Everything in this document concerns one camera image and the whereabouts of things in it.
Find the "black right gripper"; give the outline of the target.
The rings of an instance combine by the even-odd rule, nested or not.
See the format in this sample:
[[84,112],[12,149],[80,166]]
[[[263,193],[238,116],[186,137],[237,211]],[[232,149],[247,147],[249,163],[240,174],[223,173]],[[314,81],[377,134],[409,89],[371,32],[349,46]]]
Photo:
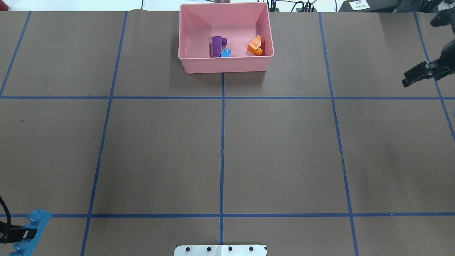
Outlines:
[[440,57],[432,63],[423,61],[404,73],[403,87],[434,77],[436,81],[455,73],[455,40],[442,48]]

